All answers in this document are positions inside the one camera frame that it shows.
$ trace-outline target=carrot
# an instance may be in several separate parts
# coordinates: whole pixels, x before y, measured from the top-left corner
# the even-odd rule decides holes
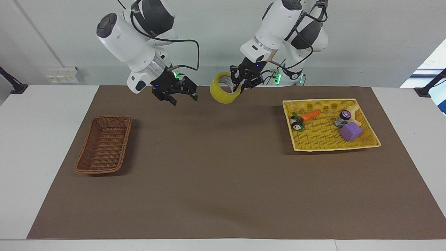
[[[314,112],[310,112],[310,113],[301,115],[300,118],[301,118],[304,122],[307,122],[308,120],[310,120],[310,119],[316,117],[316,116],[319,115],[320,113],[321,113],[321,110],[316,110],[316,111],[314,111]]]

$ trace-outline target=green indicator light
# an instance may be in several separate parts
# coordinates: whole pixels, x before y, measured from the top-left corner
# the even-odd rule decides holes
[[[282,78],[282,74],[278,73],[276,79],[274,80],[275,84],[280,84],[280,79]]]

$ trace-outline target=bottle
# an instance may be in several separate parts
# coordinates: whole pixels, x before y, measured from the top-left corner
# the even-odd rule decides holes
[[[339,114],[339,117],[336,119],[334,124],[337,127],[342,128],[344,125],[346,125],[348,123],[350,118],[351,118],[351,113],[347,110],[343,110],[343,111],[341,111],[341,114]]]

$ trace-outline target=purple cube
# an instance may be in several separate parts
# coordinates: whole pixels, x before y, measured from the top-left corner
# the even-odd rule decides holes
[[[351,141],[359,137],[362,133],[362,129],[357,124],[350,122],[344,125],[339,133],[345,140]]]

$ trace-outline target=table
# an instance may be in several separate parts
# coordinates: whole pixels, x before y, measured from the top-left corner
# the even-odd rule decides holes
[[[446,240],[24,240],[97,86],[30,86],[0,106],[0,249],[444,250]],[[443,213],[446,118],[412,89],[373,88]],[[414,123],[420,119],[423,123]]]

